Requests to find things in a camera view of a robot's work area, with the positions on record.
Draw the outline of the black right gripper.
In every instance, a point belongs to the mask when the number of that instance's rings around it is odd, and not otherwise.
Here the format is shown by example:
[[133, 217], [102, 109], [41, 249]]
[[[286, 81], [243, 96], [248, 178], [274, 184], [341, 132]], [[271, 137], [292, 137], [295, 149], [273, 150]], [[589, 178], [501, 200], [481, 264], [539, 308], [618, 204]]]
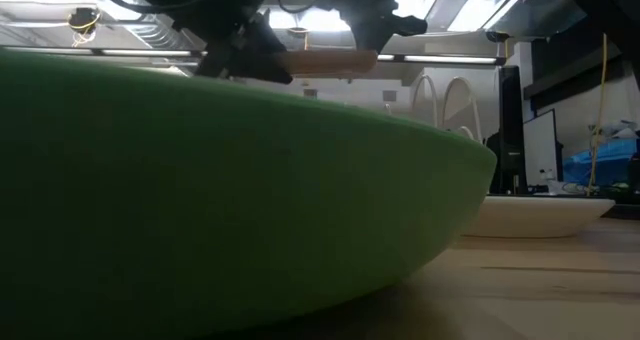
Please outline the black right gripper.
[[314, 6], [337, 10], [347, 23], [358, 50], [380, 53], [394, 34], [410, 37], [424, 34], [428, 23], [415, 16], [398, 16], [395, 0], [316, 0]]

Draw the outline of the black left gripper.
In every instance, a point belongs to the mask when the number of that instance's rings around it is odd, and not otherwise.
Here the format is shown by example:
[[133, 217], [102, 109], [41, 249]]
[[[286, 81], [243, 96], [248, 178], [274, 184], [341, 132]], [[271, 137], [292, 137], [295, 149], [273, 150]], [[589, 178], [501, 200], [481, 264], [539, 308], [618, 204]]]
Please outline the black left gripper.
[[292, 82], [291, 74], [277, 58], [287, 49], [269, 25], [269, 11], [262, 14], [255, 8], [223, 8], [214, 15], [206, 34], [206, 54], [196, 76]]

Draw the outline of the blue plastic sheet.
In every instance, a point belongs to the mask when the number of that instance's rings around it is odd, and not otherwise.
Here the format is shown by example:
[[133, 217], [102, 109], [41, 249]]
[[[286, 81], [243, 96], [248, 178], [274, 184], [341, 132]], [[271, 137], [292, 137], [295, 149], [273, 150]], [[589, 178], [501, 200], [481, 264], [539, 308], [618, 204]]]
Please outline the blue plastic sheet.
[[[598, 147], [596, 186], [629, 182], [629, 162], [640, 151], [640, 139], [614, 139]], [[591, 152], [582, 151], [563, 160], [565, 182], [588, 185], [591, 177]]]

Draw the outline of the long ceiling light bar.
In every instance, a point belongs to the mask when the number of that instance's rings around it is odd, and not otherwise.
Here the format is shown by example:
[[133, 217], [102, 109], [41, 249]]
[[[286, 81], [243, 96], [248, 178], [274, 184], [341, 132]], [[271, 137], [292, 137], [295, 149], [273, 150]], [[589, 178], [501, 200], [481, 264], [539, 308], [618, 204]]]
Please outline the long ceiling light bar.
[[435, 64], [471, 64], [471, 65], [499, 65], [502, 58], [471, 57], [471, 56], [436, 56], [436, 55], [387, 55], [381, 54], [377, 58], [381, 62], [396, 63], [435, 63]]
[[101, 50], [105, 56], [114, 57], [165, 57], [165, 58], [180, 58], [180, 57], [199, 57], [201, 54], [198, 51], [186, 51], [186, 50], [135, 50], [135, 49], [104, 49]]

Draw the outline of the white board panel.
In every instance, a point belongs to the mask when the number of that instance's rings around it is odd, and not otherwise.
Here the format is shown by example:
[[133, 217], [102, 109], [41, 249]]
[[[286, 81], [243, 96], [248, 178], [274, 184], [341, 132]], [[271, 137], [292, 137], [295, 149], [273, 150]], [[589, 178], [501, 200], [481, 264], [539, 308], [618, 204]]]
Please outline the white board panel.
[[560, 175], [555, 111], [547, 111], [523, 124], [527, 184], [545, 186]]

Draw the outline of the large white plate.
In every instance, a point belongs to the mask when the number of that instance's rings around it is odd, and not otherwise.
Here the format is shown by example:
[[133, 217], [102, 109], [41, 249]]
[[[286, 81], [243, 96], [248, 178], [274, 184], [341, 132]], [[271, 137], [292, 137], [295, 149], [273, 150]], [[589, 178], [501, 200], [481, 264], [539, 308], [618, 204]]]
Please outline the large white plate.
[[571, 237], [615, 205], [598, 197], [488, 195], [464, 236], [546, 239]]

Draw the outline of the green plate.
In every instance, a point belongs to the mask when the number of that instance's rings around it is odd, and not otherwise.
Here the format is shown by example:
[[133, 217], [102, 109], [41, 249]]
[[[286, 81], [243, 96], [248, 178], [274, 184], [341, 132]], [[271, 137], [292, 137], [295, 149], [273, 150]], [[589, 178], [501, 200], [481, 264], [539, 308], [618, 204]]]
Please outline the green plate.
[[496, 158], [409, 119], [0, 50], [0, 340], [189, 340], [392, 285]]

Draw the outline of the black computer tower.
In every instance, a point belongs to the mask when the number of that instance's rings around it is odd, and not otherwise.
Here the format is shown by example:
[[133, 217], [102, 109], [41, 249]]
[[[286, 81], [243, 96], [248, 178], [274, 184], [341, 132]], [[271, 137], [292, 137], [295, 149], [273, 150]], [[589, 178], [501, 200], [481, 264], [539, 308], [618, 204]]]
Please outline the black computer tower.
[[489, 193], [495, 195], [524, 194], [527, 191], [522, 88], [520, 69], [504, 66], [498, 70], [499, 128], [486, 146], [497, 158]]

